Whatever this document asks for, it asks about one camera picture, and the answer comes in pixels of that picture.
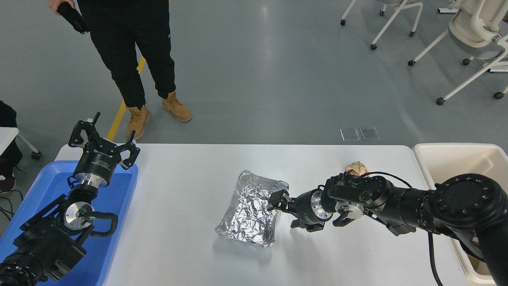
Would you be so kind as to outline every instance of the crumpled aluminum foil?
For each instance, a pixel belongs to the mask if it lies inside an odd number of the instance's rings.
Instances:
[[[243,171],[238,177],[230,205],[215,232],[262,247],[275,241],[277,211],[267,211],[268,199],[276,191],[289,190],[284,181],[276,181]]]

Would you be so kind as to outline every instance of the white table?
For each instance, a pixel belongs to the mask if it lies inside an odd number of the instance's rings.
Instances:
[[[7,149],[7,146],[16,138],[18,132],[18,128],[0,127],[0,154]]]
[[[346,227],[327,223],[323,231],[308,233],[291,229],[293,216],[279,213],[272,248],[224,239],[214,231],[245,169],[288,182],[293,197],[324,184],[354,161],[425,189],[407,147],[138,146],[138,183],[107,286],[435,285],[423,230],[395,237],[362,217]],[[76,160],[81,152],[63,147],[56,159]],[[467,285],[450,240],[435,236],[434,244],[443,284]]]

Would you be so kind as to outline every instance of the robotic arm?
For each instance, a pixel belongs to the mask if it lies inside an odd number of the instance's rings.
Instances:
[[[436,184],[436,190],[418,190],[365,175],[341,173],[296,198],[286,190],[273,193],[269,210],[294,215],[291,227],[308,232],[322,230],[338,213],[334,226],[366,215],[396,236],[416,228],[443,234],[460,240],[466,252],[485,261],[498,285],[508,285],[508,199],[494,180],[464,174]]]
[[[100,113],[90,121],[79,121],[72,132],[69,146],[83,148],[83,155],[71,177],[71,191],[62,194],[35,216],[24,223],[23,233],[14,240],[18,249],[0,264],[1,286],[34,286],[47,281],[48,276],[58,281],[86,254],[81,246],[89,236],[107,237],[113,234],[118,217],[113,213],[96,211],[92,206],[100,187],[109,185],[116,165],[124,169],[133,166],[140,149],[133,142],[134,134],[124,145],[101,138],[95,129]],[[83,145],[82,131],[88,142]],[[122,160],[120,153],[130,155]],[[93,231],[95,219],[111,220],[106,232]]]

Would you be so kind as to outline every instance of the tan boot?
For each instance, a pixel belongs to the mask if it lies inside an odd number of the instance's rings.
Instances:
[[[131,113],[131,121],[127,126],[127,137],[131,137],[132,131],[135,130],[134,140],[138,140],[145,133],[145,123],[150,120],[152,115],[144,105],[141,110],[137,107],[127,107],[127,110]]]
[[[162,105],[165,109],[171,111],[173,116],[179,121],[187,122],[192,119],[192,114],[187,106],[183,105],[178,98],[176,98],[176,91],[170,93],[168,99],[163,99]]]

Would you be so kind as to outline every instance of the blue plastic bin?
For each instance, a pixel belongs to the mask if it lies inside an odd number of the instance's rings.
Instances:
[[[52,162],[37,175],[25,200],[0,239],[0,261],[16,250],[16,246],[12,243],[21,234],[19,227],[22,224],[59,195],[69,193],[67,177],[72,175],[77,163],[77,161]],[[128,170],[117,166],[110,185],[100,188],[98,197],[92,202],[97,211],[111,212],[118,216],[115,233],[105,238],[88,237],[83,243],[87,252],[85,257],[59,281],[50,278],[47,282],[40,283],[41,285],[96,286],[104,283],[131,203],[137,176],[136,165]],[[105,232],[110,227],[109,220],[96,219],[93,224],[96,226],[94,230],[99,232]]]

